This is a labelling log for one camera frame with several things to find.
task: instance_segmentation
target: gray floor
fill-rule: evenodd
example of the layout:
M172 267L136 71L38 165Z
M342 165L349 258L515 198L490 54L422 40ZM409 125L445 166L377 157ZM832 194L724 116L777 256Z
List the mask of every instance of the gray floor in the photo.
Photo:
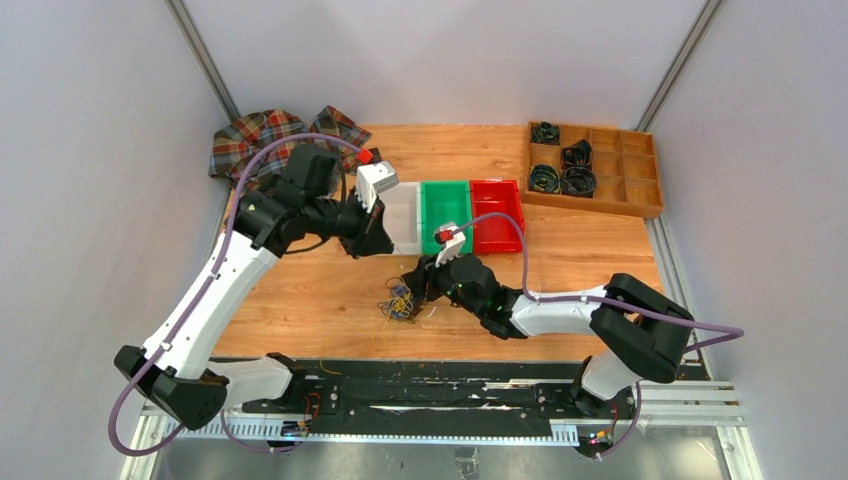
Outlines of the gray floor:
M715 429L654 427L634 432L601 463L568 447L304 444L280 455L246 452L227 440L178 440L159 454L162 480L500 480L730 478Z

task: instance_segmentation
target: red connector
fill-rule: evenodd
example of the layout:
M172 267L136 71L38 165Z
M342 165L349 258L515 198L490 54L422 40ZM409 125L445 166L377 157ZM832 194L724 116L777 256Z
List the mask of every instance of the red connector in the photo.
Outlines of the red connector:
M356 155L356 158L358 158L359 161L362 162L363 165L368 165L369 163L371 163L371 160L374 158L374 154L371 153L371 151L368 150L367 148L363 148Z
M439 231L439 243L445 244L448 240L453 238L453 232L450 230L441 230Z

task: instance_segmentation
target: plaid shirt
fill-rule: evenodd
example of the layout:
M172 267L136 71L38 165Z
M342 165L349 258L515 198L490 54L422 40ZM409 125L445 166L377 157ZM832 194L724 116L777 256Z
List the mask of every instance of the plaid shirt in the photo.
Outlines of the plaid shirt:
M364 145L371 137L370 132L357 127L353 120L329 105L315 117L309 131L333 135L358 147ZM241 117L215 133L209 175L213 178L226 178L235 186L241 172L259 150L280 138L306 132L306 125L300 118L283 110L266 110ZM350 172L358 165L356 154L349 148L330 145L326 140L312 142L340 153L345 171ZM263 158L259 168L249 179L248 188L252 189L269 177L282 173L291 150L298 143L300 142L283 143Z

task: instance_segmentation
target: wooden tray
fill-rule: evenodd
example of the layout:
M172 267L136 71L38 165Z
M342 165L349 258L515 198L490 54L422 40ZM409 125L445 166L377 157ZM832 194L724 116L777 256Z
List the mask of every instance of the wooden tray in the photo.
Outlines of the wooden tray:
M653 135L560 124L559 145L543 145L530 142L530 131L538 124L530 122L524 136L522 202L643 218L656 218L662 212L662 187ZM561 173L562 149L581 139L592 145L592 172L598 179L593 198L534 192L528 188L527 177L534 165L548 164Z

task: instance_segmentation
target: wooden table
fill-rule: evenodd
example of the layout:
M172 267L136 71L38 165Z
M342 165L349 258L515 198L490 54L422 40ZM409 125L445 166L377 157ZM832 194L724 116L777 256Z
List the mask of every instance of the wooden table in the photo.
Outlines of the wooden table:
M401 181L520 178L522 126L372 126L377 146ZM529 286L578 290L628 272L659 288L644 223L639 218L524 205L530 253ZM311 245L307 238L292 248ZM483 255L502 284L520 288L521 254ZM388 321L377 303L385 282L415 267L417 257L352 260L337 241L283 257L248 295L215 353L290 357L582 361L599 353L594 337L545 335L500 340L442 298L415 324Z

